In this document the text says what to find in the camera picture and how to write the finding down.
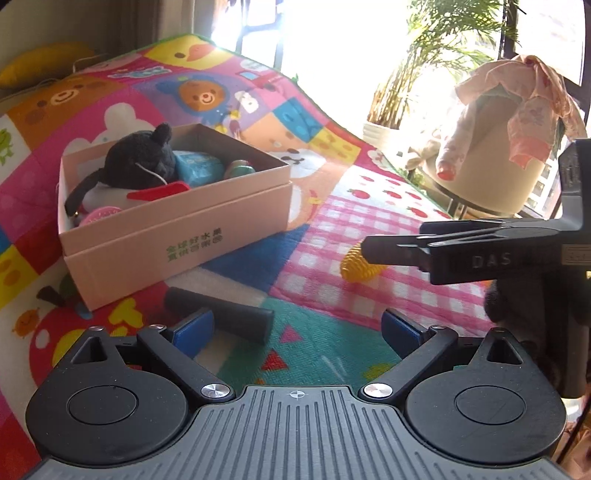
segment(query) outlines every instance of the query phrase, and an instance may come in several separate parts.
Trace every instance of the blue gripper pad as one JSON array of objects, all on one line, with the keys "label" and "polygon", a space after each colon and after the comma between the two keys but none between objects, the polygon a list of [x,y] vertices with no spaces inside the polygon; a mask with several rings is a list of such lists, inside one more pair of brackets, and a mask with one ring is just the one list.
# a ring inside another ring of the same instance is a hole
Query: blue gripper pad
[{"label": "blue gripper pad", "polygon": [[175,326],[169,327],[164,336],[185,355],[195,358],[212,339],[214,330],[213,313],[199,309]]}]

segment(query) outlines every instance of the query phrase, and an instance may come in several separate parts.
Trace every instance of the pink toy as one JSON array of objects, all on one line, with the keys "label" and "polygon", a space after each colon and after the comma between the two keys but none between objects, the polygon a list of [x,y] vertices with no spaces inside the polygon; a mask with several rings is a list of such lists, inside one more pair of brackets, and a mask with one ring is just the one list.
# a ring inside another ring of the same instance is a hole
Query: pink toy
[{"label": "pink toy", "polygon": [[96,222],[102,218],[108,217],[119,213],[121,209],[119,207],[101,207],[96,210],[92,210],[81,222],[80,226],[87,225],[88,223]]}]

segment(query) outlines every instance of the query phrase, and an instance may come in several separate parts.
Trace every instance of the pink cloth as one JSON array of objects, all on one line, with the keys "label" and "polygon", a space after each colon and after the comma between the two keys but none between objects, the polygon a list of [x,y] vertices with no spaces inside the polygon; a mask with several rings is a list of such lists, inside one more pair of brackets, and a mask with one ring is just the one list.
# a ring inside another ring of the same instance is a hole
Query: pink cloth
[{"label": "pink cloth", "polygon": [[465,82],[456,86],[459,99],[456,122],[448,126],[437,157],[437,174],[453,180],[466,159],[476,123],[475,101],[501,85],[522,99],[507,123],[509,160],[526,168],[532,158],[545,162],[556,139],[561,118],[568,139],[587,138],[579,110],[567,93],[564,79],[538,57],[517,55],[513,60],[498,60],[477,68]]}]

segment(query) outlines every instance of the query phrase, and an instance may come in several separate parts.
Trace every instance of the black foam tube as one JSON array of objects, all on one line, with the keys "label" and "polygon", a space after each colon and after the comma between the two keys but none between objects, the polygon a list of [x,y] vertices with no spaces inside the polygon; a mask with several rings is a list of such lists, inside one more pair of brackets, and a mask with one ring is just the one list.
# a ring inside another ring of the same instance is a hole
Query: black foam tube
[{"label": "black foam tube", "polygon": [[262,345],[269,339],[275,317],[273,310],[241,305],[177,287],[170,287],[166,292],[164,307],[180,318],[200,308],[208,308],[213,312],[216,328]]}]

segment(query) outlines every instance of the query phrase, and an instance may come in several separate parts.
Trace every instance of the curtain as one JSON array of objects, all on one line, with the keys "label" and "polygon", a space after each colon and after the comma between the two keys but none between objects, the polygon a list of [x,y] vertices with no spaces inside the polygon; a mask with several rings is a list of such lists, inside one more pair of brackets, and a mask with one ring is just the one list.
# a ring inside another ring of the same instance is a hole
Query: curtain
[{"label": "curtain", "polygon": [[211,37],[229,0],[121,0],[122,51],[184,33]]}]

